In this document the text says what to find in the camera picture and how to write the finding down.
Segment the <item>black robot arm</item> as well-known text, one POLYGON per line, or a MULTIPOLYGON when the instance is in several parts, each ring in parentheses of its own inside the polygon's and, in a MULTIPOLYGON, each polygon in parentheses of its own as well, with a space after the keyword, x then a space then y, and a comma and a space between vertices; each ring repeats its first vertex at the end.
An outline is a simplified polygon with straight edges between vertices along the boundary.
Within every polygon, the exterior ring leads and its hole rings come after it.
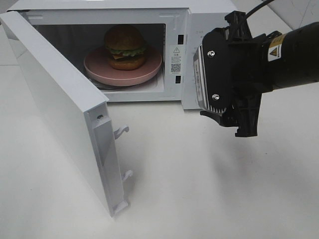
POLYGON ((319 24, 252 37, 246 14, 226 15, 236 137, 257 135, 263 93, 319 81, 319 24))

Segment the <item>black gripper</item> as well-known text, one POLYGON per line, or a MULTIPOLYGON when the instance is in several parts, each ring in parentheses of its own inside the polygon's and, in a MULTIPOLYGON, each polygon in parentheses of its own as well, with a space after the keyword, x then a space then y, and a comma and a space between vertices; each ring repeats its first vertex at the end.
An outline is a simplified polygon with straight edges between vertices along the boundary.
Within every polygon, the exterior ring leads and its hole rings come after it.
POLYGON ((257 136, 261 96, 271 89, 263 79, 265 66, 263 46, 269 36, 252 37, 247 18, 250 15, 233 11, 225 16, 229 24, 227 38, 230 50, 232 101, 224 113, 224 124, 238 124, 236 137, 257 136))

